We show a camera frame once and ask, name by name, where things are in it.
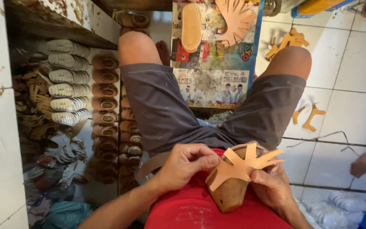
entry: knee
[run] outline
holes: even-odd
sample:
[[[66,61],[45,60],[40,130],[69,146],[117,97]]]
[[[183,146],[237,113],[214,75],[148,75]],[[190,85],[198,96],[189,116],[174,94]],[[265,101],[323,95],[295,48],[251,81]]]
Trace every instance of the knee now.
[[[121,66],[137,63],[158,64],[157,59],[159,59],[156,45],[152,39],[146,34],[135,31],[127,32],[119,38],[118,54]]]

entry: hand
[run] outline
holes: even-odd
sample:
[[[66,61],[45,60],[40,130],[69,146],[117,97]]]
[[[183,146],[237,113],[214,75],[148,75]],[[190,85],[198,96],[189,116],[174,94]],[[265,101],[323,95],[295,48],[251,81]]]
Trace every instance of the hand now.
[[[282,163],[277,163],[267,171],[253,171],[251,179],[251,185],[256,195],[274,211],[278,212],[284,207],[294,207],[296,204]]]
[[[206,145],[176,144],[165,165],[152,179],[162,192],[178,190],[197,172],[217,165],[217,154]]]

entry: leg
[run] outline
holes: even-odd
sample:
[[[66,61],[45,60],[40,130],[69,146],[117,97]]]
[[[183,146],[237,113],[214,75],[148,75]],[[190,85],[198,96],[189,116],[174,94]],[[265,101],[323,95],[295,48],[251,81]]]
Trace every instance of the leg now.
[[[170,151],[176,143],[210,145],[213,129],[200,126],[183,99],[173,68],[162,65],[156,45],[145,34],[128,32],[119,38],[121,76],[152,157]]]
[[[256,140],[268,150],[275,149],[302,96],[311,66],[306,49],[290,46],[279,51],[221,131],[237,144]]]

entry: tile floor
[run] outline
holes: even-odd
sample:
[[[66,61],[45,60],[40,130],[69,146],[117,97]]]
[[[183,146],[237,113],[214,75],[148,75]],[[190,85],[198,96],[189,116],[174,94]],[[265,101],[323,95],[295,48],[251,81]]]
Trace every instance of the tile floor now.
[[[366,191],[366,174],[354,178],[349,174],[350,164],[366,152],[365,147],[331,143],[305,142],[288,148],[302,139],[322,137],[336,131],[344,131],[350,143],[366,145],[366,18],[346,11],[345,7],[334,12],[323,12],[310,19],[293,19],[290,13],[273,18],[262,18],[262,30],[258,47],[256,73],[260,75],[268,66],[264,55],[272,35],[277,37],[296,28],[304,33],[310,43],[307,50],[312,54],[312,70],[307,87],[297,109],[307,103],[318,103],[325,115],[317,115],[311,124],[317,131],[302,129],[312,107],[303,110],[298,125],[291,121],[278,148],[285,151],[281,158],[296,197],[327,199],[332,188],[350,188]],[[321,140],[345,143],[342,133]],[[303,187],[304,185],[323,188]],[[366,193],[357,193],[366,198]]]

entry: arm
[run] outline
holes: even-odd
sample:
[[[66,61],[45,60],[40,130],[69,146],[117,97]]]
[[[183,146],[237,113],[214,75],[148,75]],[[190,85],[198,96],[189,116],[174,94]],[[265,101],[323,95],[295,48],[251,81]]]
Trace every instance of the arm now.
[[[182,188],[195,173],[217,164],[218,156],[204,144],[176,144],[165,165],[152,179],[97,209],[79,229],[127,228],[159,197]]]
[[[252,188],[267,206],[295,229],[313,229],[293,199],[282,163],[266,171],[251,173]]]

